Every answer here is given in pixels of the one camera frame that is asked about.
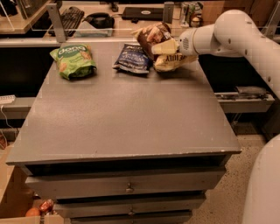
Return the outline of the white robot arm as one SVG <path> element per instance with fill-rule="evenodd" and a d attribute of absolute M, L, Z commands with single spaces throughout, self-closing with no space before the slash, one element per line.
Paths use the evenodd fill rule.
<path fill-rule="evenodd" d="M 227 10 L 214 24 L 190 28 L 178 44 L 186 56 L 242 56 L 280 98 L 280 45 L 265 37 L 244 11 Z M 255 159 L 241 224 L 280 224 L 280 135 L 270 139 Z"/>

